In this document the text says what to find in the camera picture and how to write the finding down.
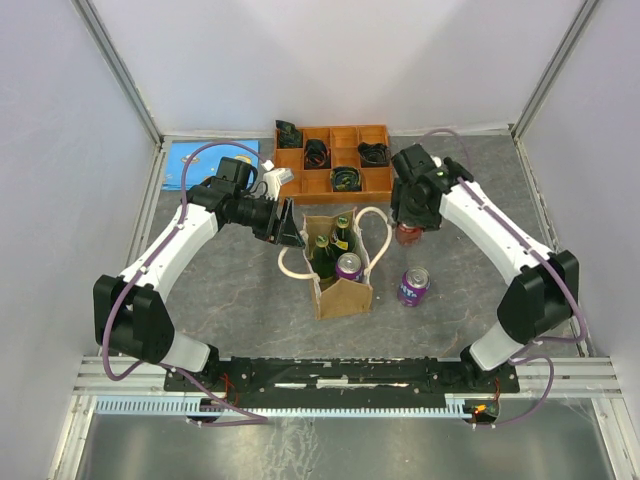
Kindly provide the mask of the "red soda can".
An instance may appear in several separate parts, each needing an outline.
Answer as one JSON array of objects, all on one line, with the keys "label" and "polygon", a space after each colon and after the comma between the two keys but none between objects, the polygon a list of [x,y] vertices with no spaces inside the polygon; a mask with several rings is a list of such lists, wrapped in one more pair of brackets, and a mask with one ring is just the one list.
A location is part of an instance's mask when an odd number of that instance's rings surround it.
[{"label": "red soda can", "polygon": [[417,244],[424,233],[424,229],[404,223],[398,223],[395,229],[395,238],[401,246],[411,246]]}]

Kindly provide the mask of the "purple Fanta can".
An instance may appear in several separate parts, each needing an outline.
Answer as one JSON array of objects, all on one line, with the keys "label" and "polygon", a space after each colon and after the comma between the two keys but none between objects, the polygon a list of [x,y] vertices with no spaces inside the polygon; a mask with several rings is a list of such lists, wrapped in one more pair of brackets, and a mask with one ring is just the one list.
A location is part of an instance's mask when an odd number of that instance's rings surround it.
[{"label": "purple Fanta can", "polygon": [[430,285],[431,277],[425,268],[409,268],[402,275],[397,298],[405,306],[417,307],[429,290]]},{"label": "purple Fanta can", "polygon": [[335,264],[336,277],[338,279],[361,282],[363,270],[362,260],[353,252],[343,253],[339,256]]}]

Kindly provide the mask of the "green bottle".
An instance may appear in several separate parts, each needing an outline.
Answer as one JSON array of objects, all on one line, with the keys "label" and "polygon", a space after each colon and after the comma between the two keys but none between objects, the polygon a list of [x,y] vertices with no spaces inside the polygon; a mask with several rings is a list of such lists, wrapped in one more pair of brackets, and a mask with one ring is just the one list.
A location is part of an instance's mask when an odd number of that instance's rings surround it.
[{"label": "green bottle", "polygon": [[357,246],[357,236],[351,225],[351,219],[346,215],[336,218],[330,237],[331,248],[336,258],[345,253],[352,253]]},{"label": "green bottle", "polygon": [[336,281],[336,257],[327,235],[316,237],[310,264],[319,277],[319,285],[322,289],[328,288]]}]

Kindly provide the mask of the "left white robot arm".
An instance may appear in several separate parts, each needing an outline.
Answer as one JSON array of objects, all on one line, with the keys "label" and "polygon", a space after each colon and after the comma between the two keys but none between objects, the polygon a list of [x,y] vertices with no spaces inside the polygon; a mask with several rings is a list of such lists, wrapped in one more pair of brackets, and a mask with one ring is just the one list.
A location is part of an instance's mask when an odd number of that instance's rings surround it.
[{"label": "left white robot arm", "polygon": [[221,378],[218,349],[178,333],[165,301],[195,254],[227,224],[248,227],[270,244],[304,247],[293,208],[290,198],[255,197],[236,182],[214,178],[184,192],[176,215],[149,249],[93,287],[95,335],[107,376],[121,378],[109,363],[115,351],[138,364],[175,369],[198,389],[215,387]]}]

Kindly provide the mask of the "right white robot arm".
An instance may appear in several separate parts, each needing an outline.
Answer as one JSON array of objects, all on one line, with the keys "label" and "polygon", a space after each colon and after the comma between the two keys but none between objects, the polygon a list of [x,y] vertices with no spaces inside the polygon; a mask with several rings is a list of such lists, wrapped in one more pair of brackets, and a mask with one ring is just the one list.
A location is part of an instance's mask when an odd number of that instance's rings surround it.
[{"label": "right white robot arm", "polygon": [[509,219],[472,174],[446,157],[438,160],[419,144],[395,154],[391,209],[397,225],[434,231],[443,221],[464,232],[507,286],[497,320],[465,348],[458,368],[467,389],[481,391],[495,371],[548,331],[578,315],[579,262],[555,252]]}]

